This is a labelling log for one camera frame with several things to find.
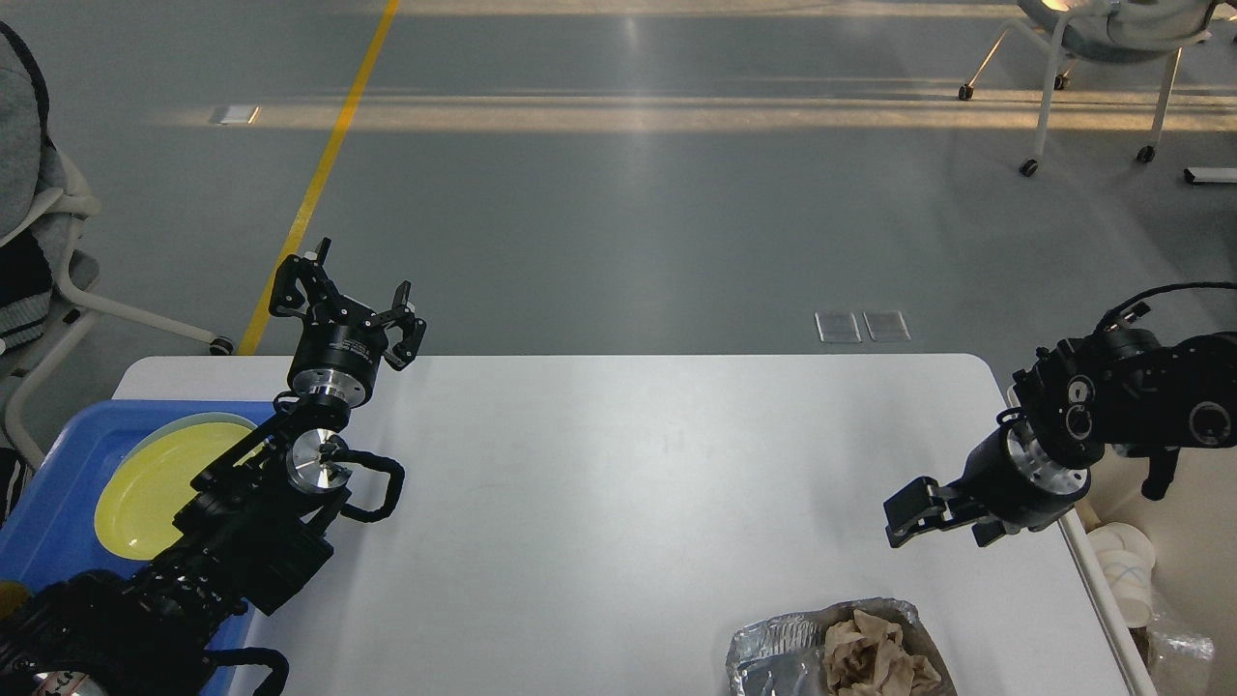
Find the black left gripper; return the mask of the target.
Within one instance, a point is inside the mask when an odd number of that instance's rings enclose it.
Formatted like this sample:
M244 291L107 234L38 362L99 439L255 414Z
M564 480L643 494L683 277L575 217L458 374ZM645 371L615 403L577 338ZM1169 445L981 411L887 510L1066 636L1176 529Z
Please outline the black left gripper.
M332 239L324 237L310 252L285 257L275 269L268 314L303 323L287 375L291 391L327 393L359 407L372 397L380 361L396 371L414 362L428 323L416 314L412 282L404 279L388 309L374 314L372 331L343 325L354 318L353 300L327 274L329 250Z

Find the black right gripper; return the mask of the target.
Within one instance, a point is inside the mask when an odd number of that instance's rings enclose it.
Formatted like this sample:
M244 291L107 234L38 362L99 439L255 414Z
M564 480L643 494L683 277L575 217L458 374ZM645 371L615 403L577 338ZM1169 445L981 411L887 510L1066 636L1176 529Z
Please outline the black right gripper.
M884 499L884 540L891 549L901 549L927 532L966 524L959 503L962 494L976 511L974 540L986 549L1008 534L1054 524L1090 488L1087 470L1051 461L1024 423L1003 423L969 454L956 490L922 476Z

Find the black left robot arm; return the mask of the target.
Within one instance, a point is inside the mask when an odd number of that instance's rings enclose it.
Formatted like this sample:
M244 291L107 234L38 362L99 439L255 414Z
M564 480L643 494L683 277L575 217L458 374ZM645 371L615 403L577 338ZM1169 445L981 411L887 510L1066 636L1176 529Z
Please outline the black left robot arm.
M393 516L402 464L341 436L374 396L381 363L414 361L427 321L411 282L388 309L336 291L329 239L275 269L268 312L302 333L273 414L190 480L176 541L130 577L89 569L40 590L2 621L5 695L198 695L221 668L261 666L259 695L289 677L282 651L214 651L216 630L247 609L273 614L334 555L336 518Z

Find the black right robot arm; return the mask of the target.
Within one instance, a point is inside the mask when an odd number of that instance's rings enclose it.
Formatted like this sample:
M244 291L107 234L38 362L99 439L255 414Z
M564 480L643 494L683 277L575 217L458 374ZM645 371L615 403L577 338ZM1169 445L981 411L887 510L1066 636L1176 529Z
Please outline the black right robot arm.
M884 537L898 549L927 532L967 525L978 546L1042 532L1089 493L1106 450L1144 457L1141 494L1162 501L1183 449L1235 446L1235 333L1163 345L1138 321L1159 286L1100 318L1092 333L1038 347L1013 375L1016 404L995 419L959 478L919 477L884 501Z

